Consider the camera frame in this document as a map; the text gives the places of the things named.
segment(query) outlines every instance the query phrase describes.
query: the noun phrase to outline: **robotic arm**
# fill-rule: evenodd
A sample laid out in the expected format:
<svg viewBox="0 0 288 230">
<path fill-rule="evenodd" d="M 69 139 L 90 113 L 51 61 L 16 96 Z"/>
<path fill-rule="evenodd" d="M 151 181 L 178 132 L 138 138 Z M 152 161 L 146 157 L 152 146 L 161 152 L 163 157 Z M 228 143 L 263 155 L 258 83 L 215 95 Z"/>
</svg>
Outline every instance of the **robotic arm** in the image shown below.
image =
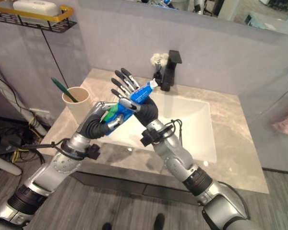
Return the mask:
<svg viewBox="0 0 288 230">
<path fill-rule="evenodd" d="M 100 122 L 104 113 L 115 104 L 98 102 L 74 135 L 70 139 L 60 141 L 62 142 L 60 148 L 56 147 L 60 142 L 49 145 L 58 150 L 52 160 L 43 164 L 7 202 L 0 206 L 0 230 L 22 229 L 63 180 L 77 171 L 85 157 L 97 159 L 99 147 L 90 145 L 90 139 L 99 138 L 122 123 L 122 116 L 118 116 L 108 124 Z"/>
<path fill-rule="evenodd" d="M 198 204 L 204 207 L 203 217 L 211 229 L 260 229 L 248 219 L 244 207 L 235 199 L 232 191 L 213 180 L 198 167 L 193 162 L 191 154 L 182 147 L 171 127 L 158 120 L 158 109 L 153 100 L 148 98 L 144 104 L 139 105 L 120 95 L 120 103 L 134 111 L 134 115 L 146 127 L 141 142 L 144 145 L 153 145 L 155 152 L 171 174 L 181 181 L 195 196 Z M 70 139 L 48 145 L 57 149 L 51 162 L 43 164 L 7 202 L 0 206 L 1 230 L 22 229 L 34 217 L 44 201 L 55 192 L 59 184 L 80 167 L 85 157 L 97 159 L 99 147 L 90 145 L 90 139 L 102 137 L 123 122 L 122 116 L 107 124 L 100 121 L 104 113 L 115 104 L 97 103 Z"/>
<path fill-rule="evenodd" d="M 143 139 L 152 142 L 155 152 L 169 172 L 181 181 L 195 196 L 198 204 L 204 207 L 202 215 L 212 230 L 260 229 L 248 219 L 243 205 L 236 200 L 233 192 L 212 179 L 193 162 L 191 154 L 181 146 L 178 138 L 167 126 L 156 119 L 146 128 Z"/>
</svg>

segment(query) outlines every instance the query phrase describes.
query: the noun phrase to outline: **bathroom sink basin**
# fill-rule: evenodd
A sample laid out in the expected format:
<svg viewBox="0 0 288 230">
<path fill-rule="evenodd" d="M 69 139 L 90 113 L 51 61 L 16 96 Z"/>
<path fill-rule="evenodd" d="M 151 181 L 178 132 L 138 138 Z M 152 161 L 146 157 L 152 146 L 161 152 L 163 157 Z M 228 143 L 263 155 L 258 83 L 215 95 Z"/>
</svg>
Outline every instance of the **bathroom sink basin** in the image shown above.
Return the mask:
<svg viewBox="0 0 288 230">
<path fill-rule="evenodd" d="M 212 130 L 209 103 L 160 93 L 152 93 L 151 98 L 159 109 L 159 120 L 164 124 L 171 119 L 182 121 L 182 144 L 195 160 L 216 162 L 216 147 Z M 179 136 L 179 125 L 175 134 Z M 100 142 L 123 145 L 153 151 L 140 142 L 145 128 L 135 116 L 130 117 L 109 136 L 98 139 Z"/>
</svg>

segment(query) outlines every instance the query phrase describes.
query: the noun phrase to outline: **marble countertop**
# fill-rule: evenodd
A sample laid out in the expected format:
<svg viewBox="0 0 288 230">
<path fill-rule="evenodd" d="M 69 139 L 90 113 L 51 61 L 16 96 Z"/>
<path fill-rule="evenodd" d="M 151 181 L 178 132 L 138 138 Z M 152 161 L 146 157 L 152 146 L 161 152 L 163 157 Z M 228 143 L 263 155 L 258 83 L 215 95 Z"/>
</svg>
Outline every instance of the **marble countertop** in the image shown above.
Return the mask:
<svg viewBox="0 0 288 230">
<path fill-rule="evenodd" d="M 110 80 L 115 74 L 110 71 L 92 69 L 82 83 L 89 90 L 92 101 L 117 101 L 110 89 L 114 88 Z M 137 78 L 144 84 L 147 79 Z M 195 161 L 211 177 L 231 184 L 235 188 L 269 193 L 264 173 L 243 114 L 238 96 L 182 85 L 174 85 L 170 92 L 156 90 L 157 93 L 179 95 L 197 99 L 210 104 L 212 126 L 216 145 L 217 162 Z M 42 143 L 70 138 L 78 124 L 65 108 L 51 127 Z M 142 149 L 128 150 L 128 147 L 100 143 L 100 156 L 94 161 L 83 160 L 80 172 L 112 176 L 148 184 L 162 185 L 186 190 L 163 166 L 161 159 L 152 151 Z M 42 154 L 54 155 L 55 149 L 41 149 Z"/>
</svg>

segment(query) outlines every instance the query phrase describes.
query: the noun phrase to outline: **cup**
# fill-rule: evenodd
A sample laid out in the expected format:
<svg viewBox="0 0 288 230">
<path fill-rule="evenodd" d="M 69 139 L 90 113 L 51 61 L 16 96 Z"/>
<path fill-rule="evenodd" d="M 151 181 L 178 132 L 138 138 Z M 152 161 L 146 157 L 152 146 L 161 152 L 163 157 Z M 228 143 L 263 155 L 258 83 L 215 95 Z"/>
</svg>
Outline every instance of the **cup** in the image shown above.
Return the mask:
<svg viewBox="0 0 288 230">
<path fill-rule="evenodd" d="M 66 94 L 62 94 L 62 100 L 69 108 L 74 116 L 76 122 L 81 124 L 90 109 L 92 108 L 92 101 L 88 90 L 82 87 L 71 87 L 68 92 L 78 101 L 73 102 Z"/>
</svg>

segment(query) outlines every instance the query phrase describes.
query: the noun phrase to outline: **black shoe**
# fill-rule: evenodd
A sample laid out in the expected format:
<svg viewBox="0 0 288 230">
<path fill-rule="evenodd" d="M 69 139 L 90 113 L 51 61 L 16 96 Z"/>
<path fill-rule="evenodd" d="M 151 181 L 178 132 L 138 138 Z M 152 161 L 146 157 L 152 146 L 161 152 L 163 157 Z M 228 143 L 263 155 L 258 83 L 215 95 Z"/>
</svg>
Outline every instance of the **black shoe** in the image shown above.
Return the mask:
<svg viewBox="0 0 288 230">
<path fill-rule="evenodd" d="M 102 226 L 102 230 L 112 230 L 112 225 L 110 223 L 105 223 L 104 226 Z"/>
<path fill-rule="evenodd" d="M 164 220 L 164 215 L 162 213 L 159 213 L 154 223 L 154 230 L 162 230 L 164 226 Z"/>
</svg>

